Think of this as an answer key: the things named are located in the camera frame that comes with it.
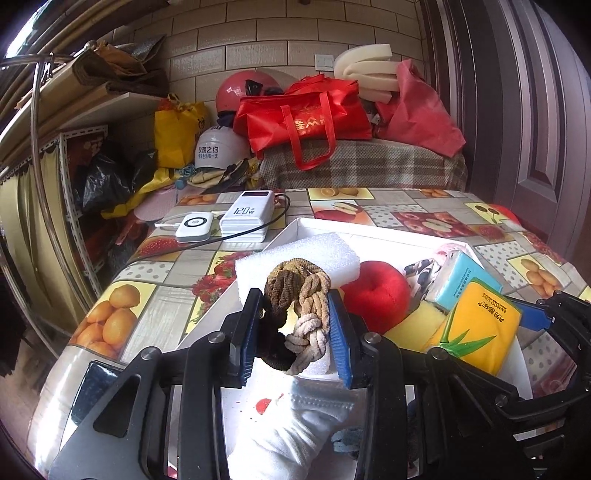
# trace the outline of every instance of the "white power bank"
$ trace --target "white power bank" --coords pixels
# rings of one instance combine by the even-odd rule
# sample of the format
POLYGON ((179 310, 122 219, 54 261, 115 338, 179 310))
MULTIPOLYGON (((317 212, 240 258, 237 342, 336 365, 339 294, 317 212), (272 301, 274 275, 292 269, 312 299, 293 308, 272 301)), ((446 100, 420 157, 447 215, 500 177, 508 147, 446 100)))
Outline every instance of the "white power bank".
MULTIPOLYGON (((275 208, 275 195, 272 190, 248 190, 242 192, 220 220, 222 236, 234 235, 260 227, 271 220, 275 208)), ((235 243, 259 244, 265 241, 269 227, 253 233, 237 236, 230 241, 235 243)))
POLYGON ((177 242, 203 242, 211 235, 212 212, 190 212, 181 221, 174 234, 177 242))

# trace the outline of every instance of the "blue tissue pack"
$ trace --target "blue tissue pack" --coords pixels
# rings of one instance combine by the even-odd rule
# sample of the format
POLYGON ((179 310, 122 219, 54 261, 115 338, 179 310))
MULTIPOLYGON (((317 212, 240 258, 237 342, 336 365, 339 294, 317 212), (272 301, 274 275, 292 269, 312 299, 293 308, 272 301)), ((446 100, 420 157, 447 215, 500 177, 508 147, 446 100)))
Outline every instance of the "blue tissue pack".
POLYGON ((454 308, 468 282, 473 278, 499 293, 502 290, 498 280, 468 255, 459 250, 452 252, 429 288, 425 300, 447 313, 454 308))

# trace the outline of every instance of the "table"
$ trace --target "table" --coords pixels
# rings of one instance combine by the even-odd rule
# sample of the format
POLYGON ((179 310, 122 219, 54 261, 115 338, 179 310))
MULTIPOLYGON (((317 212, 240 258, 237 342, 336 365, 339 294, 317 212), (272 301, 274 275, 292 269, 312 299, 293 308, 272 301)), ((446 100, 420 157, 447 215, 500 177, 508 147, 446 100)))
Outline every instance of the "table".
MULTIPOLYGON (((177 206, 164 219, 195 210, 210 211, 220 217, 239 194, 183 197, 181 191, 177 206)), ((41 473, 47 473, 60 443, 65 443, 71 433, 72 426, 66 425, 66 420, 91 360, 122 368, 146 346, 155 345, 162 351, 175 349, 230 286, 235 278, 236 259, 264 249, 286 224, 298 217, 349 221, 460 240, 473 247, 485 269, 501 283, 504 294, 530 302, 547 298, 547 291, 553 288, 548 286, 545 290, 544 284, 533 285, 530 281, 534 277, 529 269, 536 268, 551 274, 555 281, 552 287, 591 300, 591 288, 571 264, 495 206, 481 202, 471 193, 351 187, 293 189, 286 190, 286 194, 291 199, 287 217, 269 228, 261 244, 215 242, 137 261, 121 271, 99 302, 108 299, 117 287, 132 285, 139 292, 139 303, 131 308, 138 320, 130 329, 125 327, 125 321, 121 322, 121 331, 115 332, 120 334, 121 348, 116 351, 101 341, 90 344, 94 351, 77 345, 81 332, 88 327, 86 319, 80 324, 50 372, 31 422, 28 449, 41 473), (355 206, 354 215, 345 213, 350 208, 340 205, 347 203, 355 206)), ((174 229, 157 228, 136 255, 166 251, 175 245, 174 229)), ((564 388, 574 363, 554 339, 547 333, 521 327, 518 339, 534 396, 564 388)))

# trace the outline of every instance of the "wireless charger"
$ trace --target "wireless charger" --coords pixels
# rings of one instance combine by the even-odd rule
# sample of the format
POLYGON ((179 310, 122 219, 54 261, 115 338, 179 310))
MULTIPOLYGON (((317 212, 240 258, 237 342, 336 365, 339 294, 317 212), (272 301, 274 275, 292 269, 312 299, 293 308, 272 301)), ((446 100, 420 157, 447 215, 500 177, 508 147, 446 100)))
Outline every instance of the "wireless charger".
POLYGON ((213 214, 211 212, 188 213, 174 236, 179 243, 203 242, 210 237, 213 214))

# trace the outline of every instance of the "red plastic bag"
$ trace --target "red plastic bag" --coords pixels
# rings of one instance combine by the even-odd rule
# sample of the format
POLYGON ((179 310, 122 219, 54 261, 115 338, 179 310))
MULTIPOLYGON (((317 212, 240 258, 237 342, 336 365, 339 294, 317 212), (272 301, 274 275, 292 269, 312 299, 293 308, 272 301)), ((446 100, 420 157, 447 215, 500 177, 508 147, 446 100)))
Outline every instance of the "red plastic bag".
POLYGON ((388 104, 376 102, 382 118, 376 136, 452 157, 462 149, 466 140, 437 92, 411 69, 411 60, 400 62, 396 69, 400 95, 394 95, 388 104))

